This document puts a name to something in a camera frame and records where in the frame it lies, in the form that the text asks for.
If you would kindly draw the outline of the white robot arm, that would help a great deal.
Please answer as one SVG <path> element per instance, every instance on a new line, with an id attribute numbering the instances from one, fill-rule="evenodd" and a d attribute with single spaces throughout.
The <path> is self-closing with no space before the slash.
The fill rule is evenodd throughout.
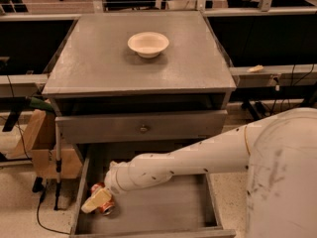
<path id="1" fill-rule="evenodd" d="M 246 238 L 316 238 L 317 110 L 294 108 L 166 154 L 113 162 L 81 210 L 175 176 L 246 171 Z"/>

